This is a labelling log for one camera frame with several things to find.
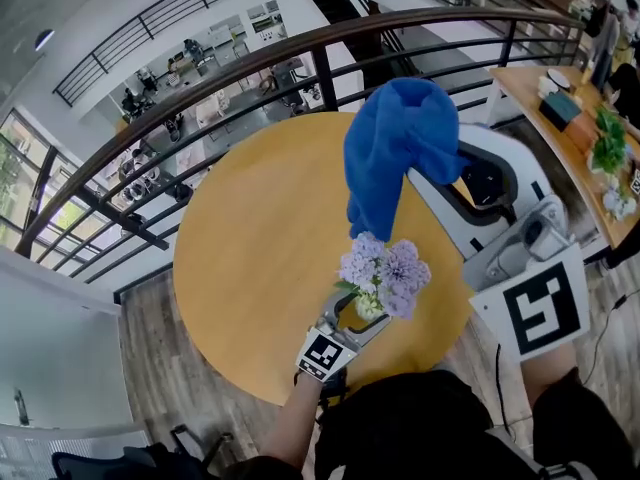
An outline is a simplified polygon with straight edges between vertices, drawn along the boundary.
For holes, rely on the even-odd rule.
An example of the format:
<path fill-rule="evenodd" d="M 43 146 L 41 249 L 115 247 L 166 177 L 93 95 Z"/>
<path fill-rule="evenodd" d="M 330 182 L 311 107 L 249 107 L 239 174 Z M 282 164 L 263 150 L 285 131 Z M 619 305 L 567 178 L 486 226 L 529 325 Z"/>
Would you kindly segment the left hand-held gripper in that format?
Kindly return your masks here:
<path fill-rule="evenodd" d="M 349 290 L 337 290 L 328 298 L 323 306 L 323 316 L 308 329 L 296 358 L 299 371 L 319 382 L 327 382 L 391 322 L 392 317 L 383 313 L 362 329 L 339 328 L 341 312 L 355 298 L 356 294 Z"/>

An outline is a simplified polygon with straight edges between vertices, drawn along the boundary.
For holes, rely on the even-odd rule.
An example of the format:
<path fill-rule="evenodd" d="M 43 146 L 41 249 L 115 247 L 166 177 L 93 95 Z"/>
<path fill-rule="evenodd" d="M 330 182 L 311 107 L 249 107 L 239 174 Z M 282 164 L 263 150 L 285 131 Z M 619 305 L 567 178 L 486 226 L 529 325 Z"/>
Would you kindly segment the white ribbed vase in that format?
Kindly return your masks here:
<path fill-rule="evenodd" d="M 386 312 L 380 301 L 375 297 L 360 295 L 355 299 L 355 309 L 357 315 L 366 322 L 374 322 Z"/>

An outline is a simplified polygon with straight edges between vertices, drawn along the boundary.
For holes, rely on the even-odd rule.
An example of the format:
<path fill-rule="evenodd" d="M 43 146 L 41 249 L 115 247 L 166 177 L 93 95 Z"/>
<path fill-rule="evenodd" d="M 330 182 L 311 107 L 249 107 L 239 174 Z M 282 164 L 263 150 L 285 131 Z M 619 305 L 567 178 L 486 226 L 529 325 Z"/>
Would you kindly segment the white vase with purple flowers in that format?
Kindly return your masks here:
<path fill-rule="evenodd" d="M 403 239 L 387 247 L 373 234 L 362 232 L 341 257 L 338 277 L 338 288 L 354 292 L 356 298 L 375 297 L 389 316 L 409 319 L 431 272 L 411 241 Z"/>

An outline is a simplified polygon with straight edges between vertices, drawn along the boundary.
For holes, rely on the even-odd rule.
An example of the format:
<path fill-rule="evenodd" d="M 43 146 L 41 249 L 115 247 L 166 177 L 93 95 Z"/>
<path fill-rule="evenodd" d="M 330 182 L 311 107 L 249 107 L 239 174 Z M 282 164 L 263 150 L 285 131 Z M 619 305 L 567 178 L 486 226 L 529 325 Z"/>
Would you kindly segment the blue cloth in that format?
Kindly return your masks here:
<path fill-rule="evenodd" d="M 395 78 L 366 100 L 346 133 L 344 171 L 350 237 L 391 238 L 403 179 L 414 168 L 439 185 L 469 164 L 458 152 L 458 111 L 436 83 Z"/>

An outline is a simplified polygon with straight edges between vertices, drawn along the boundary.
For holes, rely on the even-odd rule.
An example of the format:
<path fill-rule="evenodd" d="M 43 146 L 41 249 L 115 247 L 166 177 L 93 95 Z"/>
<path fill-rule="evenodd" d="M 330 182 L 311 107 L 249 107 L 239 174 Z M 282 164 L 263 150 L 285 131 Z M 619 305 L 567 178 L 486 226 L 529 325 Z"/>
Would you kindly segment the person's right forearm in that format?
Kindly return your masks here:
<path fill-rule="evenodd" d="M 520 363 L 523 384 L 530 408 L 554 383 L 578 366 L 573 342 L 567 342 Z"/>

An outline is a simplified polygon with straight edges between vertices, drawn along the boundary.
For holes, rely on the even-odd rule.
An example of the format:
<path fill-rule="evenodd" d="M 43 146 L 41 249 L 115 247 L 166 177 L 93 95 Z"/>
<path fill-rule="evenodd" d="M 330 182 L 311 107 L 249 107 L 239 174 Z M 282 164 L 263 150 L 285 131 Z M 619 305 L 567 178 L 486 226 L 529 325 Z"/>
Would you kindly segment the person's left forearm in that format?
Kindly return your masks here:
<path fill-rule="evenodd" d="M 323 384 L 315 377 L 300 373 L 275 425 L 268 433 L 260 454 L 279 459 L 301 470 L 313 433 Z"/>

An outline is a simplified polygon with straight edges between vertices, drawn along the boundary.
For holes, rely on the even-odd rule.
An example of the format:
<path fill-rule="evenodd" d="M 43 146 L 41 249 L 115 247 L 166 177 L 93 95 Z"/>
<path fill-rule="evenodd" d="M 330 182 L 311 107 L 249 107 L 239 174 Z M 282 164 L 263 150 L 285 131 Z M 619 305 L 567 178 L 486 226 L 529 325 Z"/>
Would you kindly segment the green potted plant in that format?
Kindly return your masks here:
<path fill-rule="evenodd" d="M 597 108 L 595 125 L 597 138 L 589 152 L 589 168 L 615 175 L 626 161 L 624 125 L 619 115 L 604 105 Z"/>

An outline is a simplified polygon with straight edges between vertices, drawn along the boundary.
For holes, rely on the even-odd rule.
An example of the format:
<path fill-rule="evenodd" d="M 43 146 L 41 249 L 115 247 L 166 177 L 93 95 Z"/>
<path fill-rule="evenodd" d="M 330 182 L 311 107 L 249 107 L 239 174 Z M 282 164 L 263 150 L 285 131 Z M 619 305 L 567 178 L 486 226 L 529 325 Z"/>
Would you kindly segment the small black screen device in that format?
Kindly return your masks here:
<path fill-rule="evenodd" d="M 342 401 L 345 399 L 348 392 L 347 368 L 342 368 L 332 375 L 323 385 L 320 393 L 319 404 L 321 406 L 328 405 L 329 402 L 335 398 Z"/>

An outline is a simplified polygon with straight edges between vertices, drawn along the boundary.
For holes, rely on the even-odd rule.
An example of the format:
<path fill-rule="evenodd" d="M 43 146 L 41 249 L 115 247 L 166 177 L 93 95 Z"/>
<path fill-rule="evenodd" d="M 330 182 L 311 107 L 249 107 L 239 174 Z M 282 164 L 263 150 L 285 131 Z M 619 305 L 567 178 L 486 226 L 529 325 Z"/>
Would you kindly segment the wooden desk with white legs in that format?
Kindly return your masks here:
<path fill-rule="evenodd" d="M 543 66 L 492 68 L 493 79 L 486 102 L 484 123 L 497 123 L 497 109 L 503 97 L 507 97 L 526 120 L 544 139 L 564 170 L 570 176 L 582 200 L 589 210 L 597 229 L 596 238 L 583 249 L 583 255 L 592 257 L 609 248 L 617 252 L 631 252 L 630 237 L 640 236 L 640 208 L 632 215 L 618 221 L 603 205 L 605 175 L 588 166 L 588 154 L 574 143 L 566 132 L 556 128 L 540 112 L 542 98 L 538 94 L 539 80 L 547 77 Z"/>

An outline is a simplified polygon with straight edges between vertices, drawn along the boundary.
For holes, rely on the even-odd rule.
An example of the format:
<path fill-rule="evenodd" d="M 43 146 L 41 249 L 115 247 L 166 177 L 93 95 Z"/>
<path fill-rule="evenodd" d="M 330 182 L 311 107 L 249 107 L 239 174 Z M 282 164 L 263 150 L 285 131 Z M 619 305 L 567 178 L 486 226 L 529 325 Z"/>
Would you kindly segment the dark rectangular box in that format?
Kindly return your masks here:
<path fill-rule="evenodd" d="M 558 91 L 547 95 L 540 103 L 539 112 L 560 132 L 576 118 L 581 109 L 564 92 Z"/>

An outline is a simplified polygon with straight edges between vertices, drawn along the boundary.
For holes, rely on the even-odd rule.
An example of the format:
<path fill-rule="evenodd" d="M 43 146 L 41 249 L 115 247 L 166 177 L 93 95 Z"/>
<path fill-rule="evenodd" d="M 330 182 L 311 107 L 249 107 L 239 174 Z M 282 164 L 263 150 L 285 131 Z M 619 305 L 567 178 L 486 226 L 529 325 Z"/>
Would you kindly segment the pale blue flower bouquet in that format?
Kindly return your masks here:
<path fill-rule="evenodd" d="M 607 188 L 602 196 L 605 210 L 616 221 L 622 221 L 633 215 L 637 209 L 637 201 L 621 184 L 617 177 L 607 174 Z"/>

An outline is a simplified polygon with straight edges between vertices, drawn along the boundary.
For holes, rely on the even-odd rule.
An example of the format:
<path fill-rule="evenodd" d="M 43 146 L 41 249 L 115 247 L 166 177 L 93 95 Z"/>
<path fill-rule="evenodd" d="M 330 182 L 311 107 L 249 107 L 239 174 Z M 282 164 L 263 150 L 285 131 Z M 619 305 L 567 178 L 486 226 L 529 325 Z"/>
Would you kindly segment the coat rack with grey coat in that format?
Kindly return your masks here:
<path fill-rule="evenodd" d="M 607 0 L 598 23 L 600 30 L 593 38 L 587 67 L 591 69 L 590 82 L 599 92 L 603 92 L 611 73 L 613 54 L 620 35 L 618 13 L 612 0 Z"/>

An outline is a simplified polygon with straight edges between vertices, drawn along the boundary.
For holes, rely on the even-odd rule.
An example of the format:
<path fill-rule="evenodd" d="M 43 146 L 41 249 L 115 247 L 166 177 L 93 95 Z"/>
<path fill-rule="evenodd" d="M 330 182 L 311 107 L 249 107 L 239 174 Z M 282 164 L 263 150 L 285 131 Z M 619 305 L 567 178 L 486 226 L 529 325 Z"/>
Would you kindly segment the black staircase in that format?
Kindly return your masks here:
<path fill-rule="evenodd" d="M 313 2 L 331 25 L 360 17 L 360 13 L 350 0 L 313 0 Z M 404 51 L 404 47 L 393 30 L 360 34 L 347 39 L 344 45 L 356 63 Z M 395 57 L 391 60 L 380 61 L 362 68 L 361 71 L 364 89 L 375 88 L 392 78 L 410 77 L 419 73 L 408 57 Z"/>

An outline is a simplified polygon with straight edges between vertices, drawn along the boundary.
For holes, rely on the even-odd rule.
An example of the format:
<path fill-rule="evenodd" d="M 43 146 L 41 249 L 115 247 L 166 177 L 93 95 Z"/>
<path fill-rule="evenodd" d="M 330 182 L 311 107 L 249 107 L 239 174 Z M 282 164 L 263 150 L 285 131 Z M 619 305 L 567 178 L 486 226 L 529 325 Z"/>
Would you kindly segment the black mesh office chair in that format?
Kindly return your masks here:
<path fill-rule="evenodd" d="M 234 441 L 232 433 L 222 433 L 203 459 L 192 456 L 180 440 L 190 429 L 178 425 L 170 431 L 176 445 L 169 451 L 162 443 L 139 448 L 124 447 L 114 459 L 82 457 L 55 452 L 51 463 L 57 480 L 220 480 L 208 471 L 222 446 Z"/>

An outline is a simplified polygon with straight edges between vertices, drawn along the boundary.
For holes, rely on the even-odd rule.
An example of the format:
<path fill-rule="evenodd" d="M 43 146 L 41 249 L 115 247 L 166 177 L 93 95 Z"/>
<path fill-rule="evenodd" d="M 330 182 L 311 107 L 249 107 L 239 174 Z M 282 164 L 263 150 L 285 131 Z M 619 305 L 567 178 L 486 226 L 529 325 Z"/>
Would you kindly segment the black metal balcony railing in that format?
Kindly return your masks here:
<path fill-rule="evenodd" d="M 95 46 L 55 86 L 52 93 L 68 106 L 92 89 L 134 51 L 179 23 L 223 0 L 158 0 Z"/>

